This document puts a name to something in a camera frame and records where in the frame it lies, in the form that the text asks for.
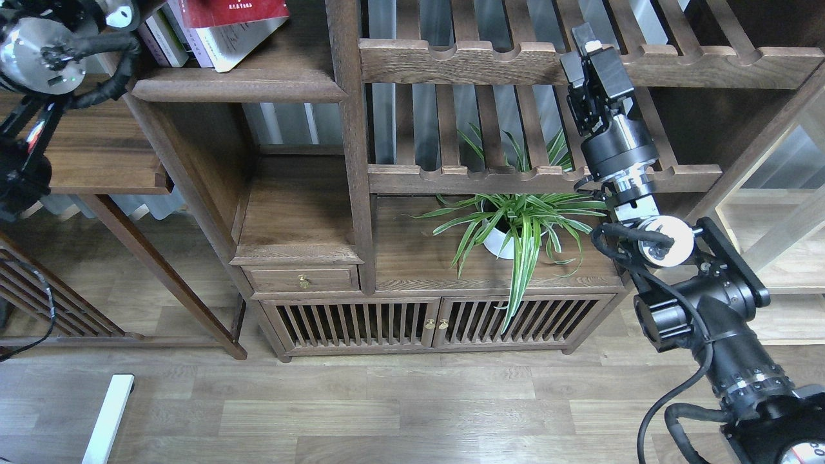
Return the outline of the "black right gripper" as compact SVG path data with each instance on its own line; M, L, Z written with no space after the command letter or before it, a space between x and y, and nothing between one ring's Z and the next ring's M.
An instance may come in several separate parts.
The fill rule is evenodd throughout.
M564 53L561 64L568 79L567 102L587 167L596 182L644 174L658 152L643 121L628 117L624 101L634 86L615 49L602 49L590 23L571 28L577 52Z

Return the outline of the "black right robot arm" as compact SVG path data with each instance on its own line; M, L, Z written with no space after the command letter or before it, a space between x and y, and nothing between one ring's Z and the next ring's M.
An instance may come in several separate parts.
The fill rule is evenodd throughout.
M658 352L689 349L699 370L657 400L637 432L637 458L657 411L690 463L704 458L680 419L720 423L742 463L822 463L823 387L796 387L748 327L769 291L713 220L687 224L661 215L647 167L658 152L647 126L626 114L634 94L621 56L598 41L588 23L572 29L574 50L561 56L567 102L584 137L589 176L600 183L610 222L592 230L601 253L628 270L636 285L637 320Z

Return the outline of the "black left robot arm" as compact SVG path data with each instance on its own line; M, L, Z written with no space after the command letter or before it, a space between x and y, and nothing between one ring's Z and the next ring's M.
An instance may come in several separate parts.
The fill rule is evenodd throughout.
M126 93L141 56L138 1L3 1L2 87L23 96L2 123L2 218L14 220L50 193L44 151L71 109ZM77 95L85 60L119 52L115 73Z

